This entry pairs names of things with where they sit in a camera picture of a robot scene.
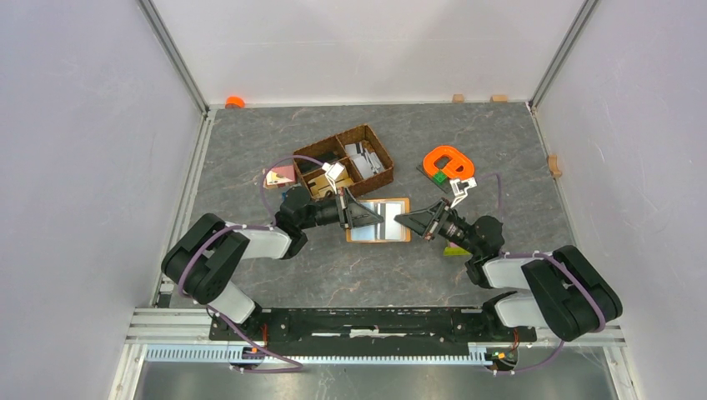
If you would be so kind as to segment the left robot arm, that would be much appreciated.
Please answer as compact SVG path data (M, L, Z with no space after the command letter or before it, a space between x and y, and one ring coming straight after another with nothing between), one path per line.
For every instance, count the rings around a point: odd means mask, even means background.
M178 286L178 293L211 308L230 320L242 339L261 331L260 306L239 289L232 276L243 260L290 259L307 243L306 230L337 224L343 229L363 228L384 221L384 216L364 206L347 188L319 200L303 187L285 194L272 225L226 222L206 213L168 250L161 263L164 275Z

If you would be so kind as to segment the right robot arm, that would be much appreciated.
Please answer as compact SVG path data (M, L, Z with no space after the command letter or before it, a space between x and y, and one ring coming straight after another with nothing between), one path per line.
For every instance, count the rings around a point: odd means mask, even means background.
M468 222L446 200L395 221L425 240L442 237L468 251L465 270L474 285L507 290L484 305L481 327L488 338L502 340L516 327L548 328L571 342L602 331L623 314L616 291L574 245L552 252L505 252L499 219L484 215Z

